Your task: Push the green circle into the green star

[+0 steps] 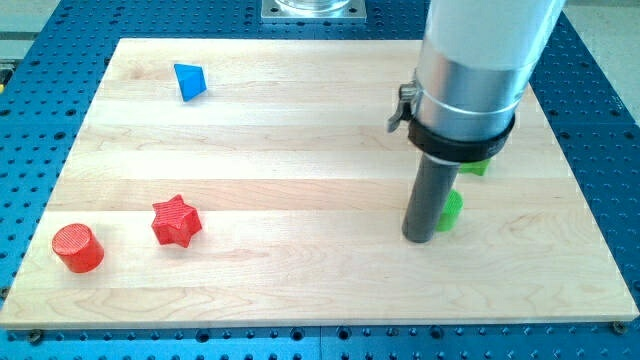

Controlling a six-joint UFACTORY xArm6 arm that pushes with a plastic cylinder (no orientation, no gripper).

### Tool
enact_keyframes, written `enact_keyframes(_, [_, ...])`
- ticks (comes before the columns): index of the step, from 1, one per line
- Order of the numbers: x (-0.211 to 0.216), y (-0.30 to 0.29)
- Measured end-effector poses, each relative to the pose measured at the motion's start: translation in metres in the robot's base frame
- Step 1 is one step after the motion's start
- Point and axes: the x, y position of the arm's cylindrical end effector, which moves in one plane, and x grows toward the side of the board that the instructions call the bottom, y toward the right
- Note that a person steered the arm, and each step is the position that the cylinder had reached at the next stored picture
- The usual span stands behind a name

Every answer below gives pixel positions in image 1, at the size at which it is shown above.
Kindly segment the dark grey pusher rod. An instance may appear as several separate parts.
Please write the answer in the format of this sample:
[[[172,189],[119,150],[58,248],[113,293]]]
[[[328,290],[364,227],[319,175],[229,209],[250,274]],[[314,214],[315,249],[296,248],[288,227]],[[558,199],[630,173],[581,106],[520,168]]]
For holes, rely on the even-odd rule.
[[[402,224],[407,240],[414,243],[431,240],[459,168],[459,163],[422,155]]]

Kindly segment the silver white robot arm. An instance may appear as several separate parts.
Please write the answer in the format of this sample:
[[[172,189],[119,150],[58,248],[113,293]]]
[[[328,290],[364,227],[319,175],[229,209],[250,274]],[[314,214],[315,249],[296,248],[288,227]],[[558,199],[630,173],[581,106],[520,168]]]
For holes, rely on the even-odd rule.
[[[504,147],[529,79],[564,0],[432,0],[410,82],[396,112],[421,153],[402,232],[415,243],[436,231],[461,165]]]

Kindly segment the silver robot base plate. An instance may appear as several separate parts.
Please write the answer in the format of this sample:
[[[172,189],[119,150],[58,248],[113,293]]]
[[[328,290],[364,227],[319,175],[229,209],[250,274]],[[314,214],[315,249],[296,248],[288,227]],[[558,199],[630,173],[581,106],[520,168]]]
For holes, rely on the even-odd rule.
[[[262,0],[261,19],[285,22],[365,22],[365,0]]]

